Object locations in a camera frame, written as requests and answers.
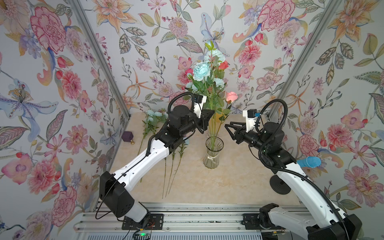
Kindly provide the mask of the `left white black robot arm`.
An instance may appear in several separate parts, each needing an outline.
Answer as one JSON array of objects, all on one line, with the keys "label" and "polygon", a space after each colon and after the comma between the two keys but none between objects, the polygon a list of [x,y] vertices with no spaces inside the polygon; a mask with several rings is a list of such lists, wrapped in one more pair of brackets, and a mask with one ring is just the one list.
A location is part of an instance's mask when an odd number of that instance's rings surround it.
[{"label": "left white black robot arm", "polygon": [[114,173],[100,177],[99,198],[116,218],[127,217],[144,229],[150,211],[130,194],[139,180],[159,161],[167,158],[196,131],[203,134],[214,114],[205,110],[207,97],[191,92],[173,98],[167,109],[168,118],[160,130],[149,138],[147,148]]}]

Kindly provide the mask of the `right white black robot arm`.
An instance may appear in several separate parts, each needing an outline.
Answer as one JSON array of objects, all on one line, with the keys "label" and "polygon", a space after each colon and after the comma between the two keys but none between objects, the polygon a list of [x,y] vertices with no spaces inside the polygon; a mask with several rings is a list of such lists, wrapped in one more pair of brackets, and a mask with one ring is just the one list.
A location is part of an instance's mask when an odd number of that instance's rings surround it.
[{"label": "right white black robot arm", "polygon": [[250,149],[258,150],[256,158],[274,173],[274,178],[284,182],[288,190],[299,197],[312,218],[293,214],[277,204],[268,204],[259,210],[259,226],[265,230],[281,227],[305,240],[356,240],[362,221],[355,214],[348,215],[338,208],[302,171],[298,161],[281,147],[288,106],[284,100],[275,99],[263,109],[274,103],[281,103],[284,108],[280,123],[268,122],[259,130],[263,111],[248,110],[245,112],[246,122],[230,122],[225,128],[237,144],[247,143]]}]

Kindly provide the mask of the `clear ribbed glass vase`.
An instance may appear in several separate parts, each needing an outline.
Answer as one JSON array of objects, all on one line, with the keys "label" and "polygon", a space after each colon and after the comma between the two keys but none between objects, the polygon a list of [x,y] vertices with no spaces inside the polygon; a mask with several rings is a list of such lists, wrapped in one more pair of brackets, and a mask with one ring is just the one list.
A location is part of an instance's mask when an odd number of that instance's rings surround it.
[{"label": "clear ribbed glass vase", "polygon": [[207,153],[203,158],[203,164],[208,169],[215,169],[220,163],[220,152],[224,148],[224,142],[219,137],[209,137],[206,140]]}]

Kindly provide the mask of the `light blue rose stem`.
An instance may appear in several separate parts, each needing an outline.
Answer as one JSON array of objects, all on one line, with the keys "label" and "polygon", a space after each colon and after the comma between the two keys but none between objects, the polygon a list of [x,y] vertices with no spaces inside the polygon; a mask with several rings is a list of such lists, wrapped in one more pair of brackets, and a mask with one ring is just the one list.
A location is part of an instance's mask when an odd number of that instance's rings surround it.
[{"label": "light blue rose stem", "polygon": [[166,109],[162,108],[158,111],[153,111],[151,109],[147,110],[146,117],[143,120],[144,132],[143,139],[139,147],[138,155],[141,153],[141,148],[143,146],[144,140],[147,136],[150,136],[148,143],[152,142],[155,134],[160,128],[160,124],[165,124],[168,120],[168,113]]}]

